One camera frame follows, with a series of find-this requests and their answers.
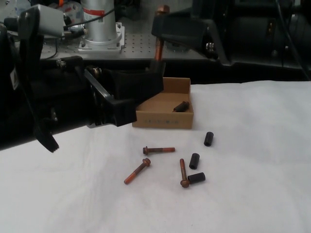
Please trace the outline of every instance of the white tablecloth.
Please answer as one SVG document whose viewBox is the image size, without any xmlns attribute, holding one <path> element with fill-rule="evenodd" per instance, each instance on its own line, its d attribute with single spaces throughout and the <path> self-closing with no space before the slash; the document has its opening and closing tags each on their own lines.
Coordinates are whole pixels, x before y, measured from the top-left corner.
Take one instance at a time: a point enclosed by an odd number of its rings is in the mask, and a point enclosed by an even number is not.
<svg viewBox="0 0 311 233">
<path fill-rule="evenodd" d="M 56 135 L 54 154 L 1 151 L 0 232 L 311 232 L 311 83 L 192 85 L 191 100 L 192 130 L 82 127 Z M 176 152 L 125 185 L 146 145 Z M 182 188 L 180 158 L 207 180 Z"/>
</svg>

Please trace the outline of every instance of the black cable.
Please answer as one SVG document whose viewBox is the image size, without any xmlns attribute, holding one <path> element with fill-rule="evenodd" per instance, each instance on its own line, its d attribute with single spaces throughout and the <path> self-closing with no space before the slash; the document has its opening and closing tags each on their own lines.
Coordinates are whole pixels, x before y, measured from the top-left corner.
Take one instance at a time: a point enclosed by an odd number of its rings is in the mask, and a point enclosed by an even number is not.
<svg viewBox="0 0 311 233">
<path fill-rule="evenodd" d="M 289 30 L 286 27 L 286 23 L 285 23 L 283 14 L 282 14 L 282 10 L 281 10 L 279 0 L 275 0 L 275 3 L 276 3 L 276 9 L 277 9 L 280 21 L 281 21 L 281 26 L 282 26 L 284 34 L 285 34 L 285 36 L 289 42 L 289 47 L 292 51 L 293 57 L 298 62 L 298 64 L 301 66 L 302 72 L 304 73 L 306 78 L 311 82 L 311 74 L 309 73 L 309 69 L 308 69 L 307 65 L 302 61 L 302 59 L 301 59 L 301 57 L 297 51 L 297 48 L 293 43 L 293 40 L 292 40 L 291 35 L 289 33 Z"/>
<path fill-rule="evenodd" d="M 55 53 L 50 57 L 43 58 L 42 60 L 51 59 L 51 58 L 55 57 L 57 55 L 57 53 L 58 53 L 58 44 L 57 44 L 57 39 L 55 39 Z"/>
<path fill-rule="evenodd" d="M 72 23 L 72 24 L 66 25 L 66 26 L 64 26 L 64 29 L 66 30 L 66 29 L 68 29 L 70 27 L 73 27 L 73 26 L 77 26 L 77 25 L 81 25 L 81 24 L 86 24 L 86 23 L 91 23 L 91 22 L 94 22 L 96 20 L 102 19 L 105 16 L 107 16 L 107 15 L 111 14 L 112 12 L 114 12 L 116 10 L 116 8 L 118 8 L 118 7 L 114 7 L 112 10 L 108 11 L 107 13 L 103 14 L 102 16 L 98 16 L 96 18 L 93 18 L 93 19 L 90 19 L 90 20 L 87 20 L 87 21 L 84 21 L 84 22 Z"/>
</svg>

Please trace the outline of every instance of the rusty bolt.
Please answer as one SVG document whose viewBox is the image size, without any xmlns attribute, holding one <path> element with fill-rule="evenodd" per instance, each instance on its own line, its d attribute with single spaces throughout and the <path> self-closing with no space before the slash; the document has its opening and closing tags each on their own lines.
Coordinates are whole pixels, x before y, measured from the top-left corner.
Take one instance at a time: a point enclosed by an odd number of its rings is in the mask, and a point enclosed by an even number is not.
<svg viewBox="0 0 311 233">
<path fill-rule="evenodd" d="M 183 186 L 183 188 L 188 188 L 190 182 L 187 179 L 185 161 L 184 159 L 180 159 L 179 162 L 180 162 L 180 169 L 181 169 L 181 176 L 182 176 L 182 181 L 180 182 L 180 185 Z"/>
<path fill-rule="evenodd" d="M 155 12 L 155 15 L 156 16 L 163 15 L 169 12 L 170 12 L 170 7 L 167 5 L 163 5 L 163 6 L 158 7 L 157 11 Z M 160 38 L 157 38 L 155 42 L 155 60 L 156 61 L 162 60 L 163 46 L 164 46 L 164 41 Z"/>
<path fill-rule="evenodd" d="M 170 7 L 168 5 L 162 5 L 157 8 L 157 11 L 155 12 L 156 15 L 160 14 L 168 14 L 170 12 Z"/>
<path fill-rule="evenodd" d="M 174 152 L 175 151 L 175 147 L 168 147 L 168 148 L 148 148 L 148 147 L 144 147 L 142 149 L 142 152 L 145 155 L 148 155 L 148 153 L 161 153 L 161 152 Z"/>
<path fill-rule="evenodd" d="M 129 175 L 129 177 L 124 180 L 124 183 L 129 184 L 146 166 L 150 166 L 150 163 L 150 159 L 143 159 L 142 164 L 138 168 L 136 168 L 136 170 L 131 175 Z"/>
</svg>

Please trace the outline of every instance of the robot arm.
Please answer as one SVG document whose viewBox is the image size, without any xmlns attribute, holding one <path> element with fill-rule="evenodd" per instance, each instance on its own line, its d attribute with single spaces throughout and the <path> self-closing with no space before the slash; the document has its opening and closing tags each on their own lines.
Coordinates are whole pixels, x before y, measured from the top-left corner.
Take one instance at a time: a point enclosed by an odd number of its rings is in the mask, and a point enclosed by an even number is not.
<svg viewBox="0 0 311 233">
<path fill-rule="evenodd" d="M 54 152 L 58 144 L 53 134 L 134 122 L 136 107 L 163 90 L 162 61 L 153 61 L 148 70 L 125 72 L 85 67 L 74 56 L 45 68 L 40 63 L 43 35 L 62 35 L 62 13 L 59 23 L 46 21 L 57 12 L 40 5 L 23 12 L 19 50 L 0 28 L 0 64 L 9 64 L 2 67 L 0 79 L 0 149 L 37 139 Z"/>
<path fill-rule="evenodd" d="M 303 13 L 309 2 L 281 1 L 294 45 L 307 64 L 311 64 L 311 26 Z M 193 0 L 189 9 L 156 16 L 152 34 L 226 66 L 300 68 L 289 50 L 274 0 Z"/>
</svg>

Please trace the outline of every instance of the cardboard box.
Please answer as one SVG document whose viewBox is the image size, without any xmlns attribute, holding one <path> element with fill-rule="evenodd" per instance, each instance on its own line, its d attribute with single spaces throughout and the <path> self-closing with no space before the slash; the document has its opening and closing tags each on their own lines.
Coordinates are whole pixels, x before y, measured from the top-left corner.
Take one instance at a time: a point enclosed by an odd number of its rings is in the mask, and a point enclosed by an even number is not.
<svg viewBox="0 0 311 233">
<path fill-rule="evenodd" d="M 193 108 L 190 100 L 190 79 L 163 78 L 164 91 L 145 101 L 136 109 L 137 121 L 133 127 L 191 129 Z M 173 113 L 174 107 L 188 101 L 189 109 L 184 113 Z"/>
</svg>

